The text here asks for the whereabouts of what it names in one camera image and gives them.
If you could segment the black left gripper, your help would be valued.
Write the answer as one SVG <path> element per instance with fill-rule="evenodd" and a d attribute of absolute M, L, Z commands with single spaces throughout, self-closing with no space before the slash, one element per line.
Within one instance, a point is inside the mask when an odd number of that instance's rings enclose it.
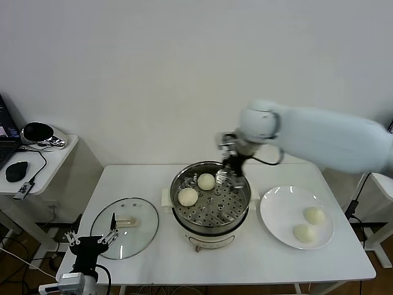
<path fill-rule="evenodd" d="M 76 256 L 72 272 L 82 273 L 85 276 L 97 277 L 96 263 L 98 256 L 106 252 L 106 245 L 113 244 L 119 236 L 115 213 L 112 214 L 110 231 L 108 234 L 102 237 L 80 237 L 79 244 L 76 244 L 81 219 L 82 215 L 80 214 L 71 224 L 69 230 L 63 235 L 64 239 L 72 246 L 72 254 Z"/>

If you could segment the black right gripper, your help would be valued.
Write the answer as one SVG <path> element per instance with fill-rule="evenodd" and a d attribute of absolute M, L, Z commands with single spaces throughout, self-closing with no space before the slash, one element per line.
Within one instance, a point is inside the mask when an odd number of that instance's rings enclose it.
<path fill-rule="evenodd" d="M 244 176 L 243 173 L 243 165 L 247 161 L 247 156 L 242 154 L 230 154 L 228 152 L 224 152 L 222 154 L 222 169 L 221 173 L 223 175 L 230 175 L 230 171 L 235 174 L 237 178 L 242 178 Z"/>

